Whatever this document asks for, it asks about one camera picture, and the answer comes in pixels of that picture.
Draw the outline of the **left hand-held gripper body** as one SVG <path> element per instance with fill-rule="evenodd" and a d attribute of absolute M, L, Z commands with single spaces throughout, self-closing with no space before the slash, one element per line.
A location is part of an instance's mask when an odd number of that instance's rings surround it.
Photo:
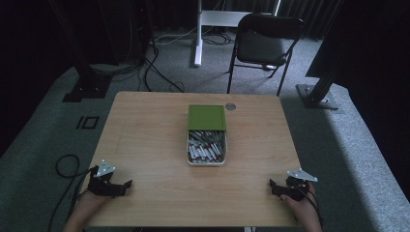
<path fill-rule="evenodd" d="M 99 165 L 90 169 L 90 180 L 87 189 L 99 196 L 111 196 L 114 190 L 121 189 L 121 185 L 110 182 L 115 167 L 109 164 L 105 159 Z"/>

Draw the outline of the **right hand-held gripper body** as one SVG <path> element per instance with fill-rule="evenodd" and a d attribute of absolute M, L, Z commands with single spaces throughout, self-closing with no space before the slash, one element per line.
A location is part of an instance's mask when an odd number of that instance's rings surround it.
<path fill-rule="evenodd" d="M 293 200 L 303 200 L 309 192 L 309 182 L 316 183 L 318 178 L 307 173 L 302 168 L 298 170 L 288 170 L 287 178 L 285 180 L 285 194 L 290 196 Z"/>

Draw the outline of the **person's left hand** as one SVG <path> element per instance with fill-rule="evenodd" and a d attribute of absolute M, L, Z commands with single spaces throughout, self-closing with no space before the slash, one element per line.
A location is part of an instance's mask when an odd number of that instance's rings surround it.
<path fill-rule="evenodd" d="M 79 197 L 75 211 L 84 216 L 91 216 L 109 200 L 109 196 L 99 196 L 92 192 L 86 192 Z"/>

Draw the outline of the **person's right hand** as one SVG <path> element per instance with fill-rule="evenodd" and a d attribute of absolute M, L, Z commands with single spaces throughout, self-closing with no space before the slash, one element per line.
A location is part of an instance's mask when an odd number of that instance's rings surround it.
<path fill-rule="evenodd" d="M 320 221 L 319 215 L 317 213 L 318 203 L 316 199 L 315 188 L 311 182 L 308 183 L 308 186 L 309 192 L 307 193 L 307 196 L 301 201 L 295 201 L 285 194 L 280 197 L 280 199 L 290 207 L 299 222 L 300 220 L 309 219 L 316 219 Z"/>

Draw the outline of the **black metal stand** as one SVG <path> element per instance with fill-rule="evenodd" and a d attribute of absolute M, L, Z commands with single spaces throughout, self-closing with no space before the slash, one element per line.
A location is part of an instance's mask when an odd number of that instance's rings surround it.
<path fill-rule="evenodd" d="M 81 102 L 83 99 L 104 99 L 112 80 L 112 75 L 95 72 L 88 64 L 74 29 L 66 15 L 61 0 L 47 0 L 62 28 L 67 41 L 68 53 L 78 73 L 73 89 L 65 95 L 63 102 Z"/>
<path fill-rule="evenodd" d="M 329 109 L 338 111 L 339 105 L 334 100 L 330 89 L 334 83 L 341 65 L 333 64 L 320 68 L 318 65 L 311 65 L 307 71 L 310 77 L 318 77 L 315 85 L 297 84 L 296 89 L 305 108 Z"/>

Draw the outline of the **green box lid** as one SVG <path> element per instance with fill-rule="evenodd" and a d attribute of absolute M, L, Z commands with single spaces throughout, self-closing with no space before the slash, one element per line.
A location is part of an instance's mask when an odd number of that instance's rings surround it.
<path fill-rule="evenodd" d="M 225 114 L 222 105 L 190 105 L 188 129 L 190 131 L 225 131 Z"/>

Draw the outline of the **black folding chair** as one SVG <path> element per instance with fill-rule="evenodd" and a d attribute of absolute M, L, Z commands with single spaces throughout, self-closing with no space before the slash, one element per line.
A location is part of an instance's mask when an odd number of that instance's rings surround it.
<path fill-rule="evenodd" d="M 277 96 L 286 77 L 294 46 L 304 34 L 305 23 L 296 17 L 271 14 L 246 14 L 238 23 L 232 50 L 226 93 L 230 93 L 235 67 L 261 69 L 272 66 L 273 72 L 284 67 Z"/>

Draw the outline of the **white desk frame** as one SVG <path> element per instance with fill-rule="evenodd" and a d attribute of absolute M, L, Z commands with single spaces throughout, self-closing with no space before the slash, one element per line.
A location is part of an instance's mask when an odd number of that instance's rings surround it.
<path fill-rule="evenodd" d="M 193 64 L 196 67 L 200 67 L 202 64 L 203 26 L 237 27 L 239 21 L 248 14 L 249 12 L 203 10 L 202 0 L 197 0 L 196 46 Z"/>

